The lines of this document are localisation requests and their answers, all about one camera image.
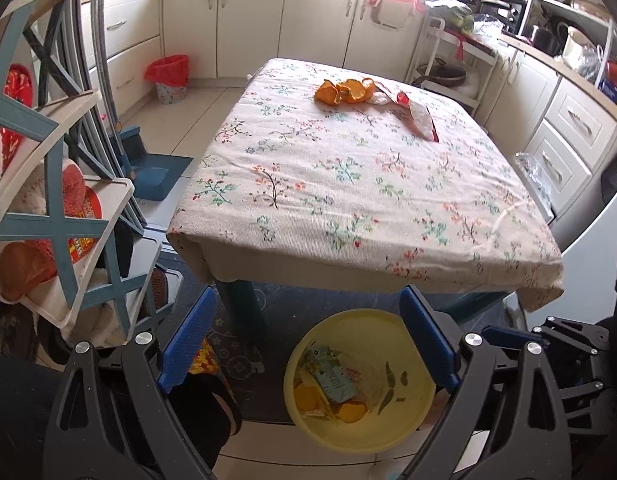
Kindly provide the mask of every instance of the floral pattern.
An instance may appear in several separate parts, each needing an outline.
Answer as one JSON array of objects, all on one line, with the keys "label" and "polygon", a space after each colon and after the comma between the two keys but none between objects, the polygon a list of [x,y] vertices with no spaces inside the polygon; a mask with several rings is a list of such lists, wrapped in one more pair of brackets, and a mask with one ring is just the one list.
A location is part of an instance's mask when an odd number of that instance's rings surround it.
[{"label": "floral pattern", "polygon": [[[430,110],[439,142],[413,136],[398,105],[313,99],[326,78],[362,77],[273,59],[252,78],[168,232],[197,277],[212,268],[222,280],[348,290],[517,290],[527,310],[558,297],[559,248],[481,128],[445,97],[380,78]],[[257,269],[242,268],[244,249],[257,251]]]}]

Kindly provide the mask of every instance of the metal screw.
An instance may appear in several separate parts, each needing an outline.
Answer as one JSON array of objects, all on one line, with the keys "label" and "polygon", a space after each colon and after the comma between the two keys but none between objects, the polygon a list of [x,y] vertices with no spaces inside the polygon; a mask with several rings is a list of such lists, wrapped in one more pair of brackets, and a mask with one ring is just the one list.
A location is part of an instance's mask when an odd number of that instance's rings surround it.
[{"label": "metal screw", "polygon": [[77,343],[77,344],[75,345],[75,351],[76,351],[78,354],[85,354],[86,352],[88,352],[88,349],[89,349],[90,347],[91,347],[91,346],[89,345],[88,341],[82,341],[81,343]]},{"label": "metal screw", "polygon": [[542,352],[542,346],[539,343],[535,343],[534,341],[528,343],[526,345],[526,349],[534,355],[539,355]]},{"label": "metal screw", "polygon": [[482,336],[475,333],[466,334],[464,336],[464,341],[466,341],[470,346],[480,346],[480,344],[482,344]]},{"label": "metal screw", "polygon": [[153,341],[153,334],[150,332],[140,332],[135,336],[135,343],[138,345],[147,345]]}]

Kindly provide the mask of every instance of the yellow bucket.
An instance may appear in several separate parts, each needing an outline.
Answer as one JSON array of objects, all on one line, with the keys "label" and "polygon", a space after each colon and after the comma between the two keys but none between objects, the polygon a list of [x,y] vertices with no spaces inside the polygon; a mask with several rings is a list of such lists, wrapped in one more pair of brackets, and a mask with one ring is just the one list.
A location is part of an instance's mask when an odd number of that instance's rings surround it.
[{"label": "yellow bucket", "polygon": [[[300,415],[293,395],[295,371],[314,343],[359,360],[366,356],[389,363],[396,384],[393,400],[381,414],[376,406],[354,424]],[[403,372],[406,386],[400,380]],[[434,395],[435,384],[402,319],[372,308],[347,310],[314,326],[293,350],[284,375],[284,400],[293,422],[317,443],[344,453],[379,453],[400,444],[423,422]]]}]

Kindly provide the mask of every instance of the table leg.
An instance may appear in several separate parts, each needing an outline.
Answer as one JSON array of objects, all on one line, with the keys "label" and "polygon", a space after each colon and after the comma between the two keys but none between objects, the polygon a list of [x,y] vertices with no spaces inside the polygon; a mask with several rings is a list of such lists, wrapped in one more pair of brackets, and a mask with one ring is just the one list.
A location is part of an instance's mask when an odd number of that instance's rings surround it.
[{"label": "table leg", "polygon": [[218,294],[230,316],[236,334],[249,342],[260,342],[266,334],[266,320],[252,282],[215,280]]}]

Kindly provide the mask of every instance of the trash can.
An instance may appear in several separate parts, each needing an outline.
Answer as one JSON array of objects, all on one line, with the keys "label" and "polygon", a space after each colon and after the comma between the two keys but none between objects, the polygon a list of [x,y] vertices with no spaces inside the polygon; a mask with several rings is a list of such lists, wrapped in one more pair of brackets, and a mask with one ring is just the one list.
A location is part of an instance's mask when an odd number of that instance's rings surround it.
[{"label": "trash can", "polygon": [[169,105],[186,97],[188,74],[188,56],[177,54],[148,65],[144,79],[155,83],[160,102]]}]

